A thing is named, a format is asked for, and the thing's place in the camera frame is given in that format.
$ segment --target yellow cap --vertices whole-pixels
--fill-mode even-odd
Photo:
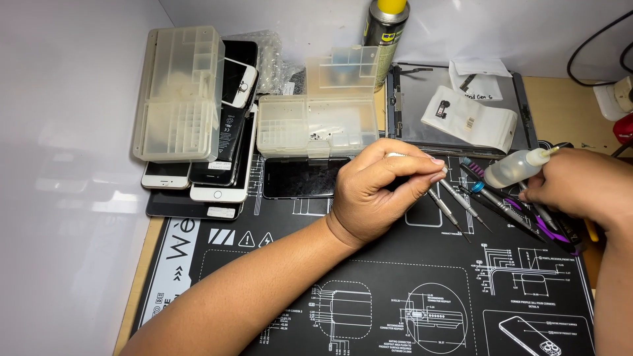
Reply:
[[[406,0],[378,0],[378,9],[391,15],[401,13],[405,6]]]

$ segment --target white backdrop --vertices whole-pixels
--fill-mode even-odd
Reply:
[[[327,54],[360,43],[368,0],[160,0],[175,26],[212,25],[221,35],[277,31],[284,54]],[[396,59],[444,64],[457,56],[501,58],[523,75],[566,77],[569,56],[585,39],[633,9],[631,0],[410,0],[411,16]],[[581,78],[621,79],[622,49],[633,17],[605,32],[577,58]],[[633,53],[628,63],[633,66]]]
[[[149,219],[130,158],[157,0],[0,1],[0,354],[110,356]]]

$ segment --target bubble wrap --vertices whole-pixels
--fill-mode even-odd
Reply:
[[[259,47],[257,70],[260,72],[260,83],[257,86],[257,93],[259,94],[281,95],[292,75],[302,69],[302,67],[281,59],[281,40],[276,32],[264,30],[223,36],[222,39],[257,43]]]

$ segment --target clear plastic organizer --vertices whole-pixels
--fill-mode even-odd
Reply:
[[[218,155],[224,43],[211,26],[149,33],[134,132],[145,161],[213,161]]]
[[[355,155],[378,139],[378,47],[332,48],[306,59],[306,95],[260,98],[257,148],[266,158]]]

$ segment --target phone stack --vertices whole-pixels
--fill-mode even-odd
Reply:
[[[248,41],[223,43],[217,155],[204,162],[148,162],[141,180],[151,189],[148,215],[234,220],[242,211],[255,145],[258,48]]]

